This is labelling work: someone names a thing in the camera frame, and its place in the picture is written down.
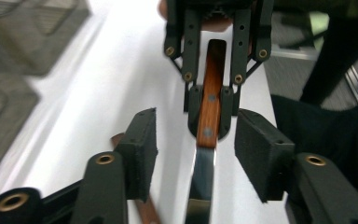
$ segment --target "wooden knife handle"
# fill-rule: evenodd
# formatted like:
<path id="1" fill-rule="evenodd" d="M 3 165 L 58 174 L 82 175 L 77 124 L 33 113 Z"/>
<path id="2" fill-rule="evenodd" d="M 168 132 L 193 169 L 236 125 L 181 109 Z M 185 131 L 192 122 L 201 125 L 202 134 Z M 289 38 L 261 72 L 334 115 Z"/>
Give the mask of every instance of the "wooden knife handle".
<path id="1" fill-rule="evenodd" d="M 220 124 L 220 91 L 225 72 L 226 41 L 212 39 L 206 56 L 197 147 L 215 148 Z"/>

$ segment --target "knife blade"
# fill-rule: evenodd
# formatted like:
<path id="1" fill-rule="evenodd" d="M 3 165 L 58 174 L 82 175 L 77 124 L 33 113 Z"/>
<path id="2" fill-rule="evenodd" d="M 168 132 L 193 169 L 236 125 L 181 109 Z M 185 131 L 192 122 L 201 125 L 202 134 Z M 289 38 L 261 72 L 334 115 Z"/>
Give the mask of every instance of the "knife blade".
<path id="1" fill-rule="evenodd" d="M 209 223 L 213 197 L 215 148 L 220 123 L 220 91 L 225 70 L 226 41 L 208 44 L 203 82 L 197 148 L 188 194 L 186 224 Z"/>

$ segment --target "brass insert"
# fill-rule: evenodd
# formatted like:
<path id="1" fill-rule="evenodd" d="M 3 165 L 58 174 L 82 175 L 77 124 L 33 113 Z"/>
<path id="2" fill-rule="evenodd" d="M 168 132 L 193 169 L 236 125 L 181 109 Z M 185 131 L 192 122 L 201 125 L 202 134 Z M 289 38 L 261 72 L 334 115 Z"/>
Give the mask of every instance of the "brass insert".
<path id="1" fill-rule="evenodd" d="M 234 79 L 235 79 L 235 83 L 237 83 L 237 84 L 240 84 L 243 81 L 241 74 L 237 74 Z"/>
<path id="2" fill-rule="evenodd" d="M 266 51 L 265 49 L 262 49 L 262 50 L 260 50 L 260 51 L 258 52 L 258 56 L 259 56 L 260 58 L 265 58 L 265 57 L 267 57 L 267 55 L 268 55 L 268 53 L 267 53 L 267 51 Z"/>
<path id="3" fill-rule="evenodd" d="M 8 212 L 21 207 L 28 201 L 28 194 L 16 193 L 7 196 L 0 202 L 0 212 Z"/>
<path id="4" fill-rule="evenodd" d="M 102 155 L 97 159 L 97 163 L 100 165 L 108 164 L 115 160 L 115 157 L 112 155 Z"/>
<path id="5" fill-rule="evenodd" d="M 185 81 L 190 81 L 192 77 L 193 77 L 192 73 L 190 73 L 190 72 L 186 73 L 185 74 Z"/>
<path id="6" fill-rule="evenodd" d="M 175 49 L 173 47 L 168 47 L 167 49 L 165 49 L 165 54 L 167 56 L 171 56 L 175 53 Z"/>
<path id="7" fill-rule="evenodd" d="M 325 160 L 323 160 L 319 157 L 315 157 L 315 156 L 308 156 L 305 160 L 312 165 L 317 165 L 317 166 L 325 166 L 326 165 Z"/>

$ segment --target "white table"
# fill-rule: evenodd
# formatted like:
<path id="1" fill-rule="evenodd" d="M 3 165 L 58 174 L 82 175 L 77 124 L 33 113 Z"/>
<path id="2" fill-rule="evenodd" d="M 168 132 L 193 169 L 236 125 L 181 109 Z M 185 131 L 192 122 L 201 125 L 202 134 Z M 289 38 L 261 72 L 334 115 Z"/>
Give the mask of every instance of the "white table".
<path id="1" fill-rule="evenodd" d="M 159 152 L 151 195 L 163 223 L 184 223 L 195 139 L 182 110 L 184 83 L 162 54 L 158 0 L 89 4 L 93 15 L 51 72 L 27 77 L 40 102 L 0 164 L 0 193 L 32 187 L 46 197 L 76 182 L 91 156 L 112 149 L 111 136 L 124 132 L 137 112 L 156 107 Z M 211 37 L 230 43 L 231 32 L 203 32 L 200 64 Z M 274 123 L 262 66 L 242 87 L 241 108 Z M 287 223 L 283 202 L 258 200 L 234 155 L 235 128 L 233 119 L 217 147 L 212 223 Z M 133 202 L 129 209 L 130 223 L 140 223 Z"/>

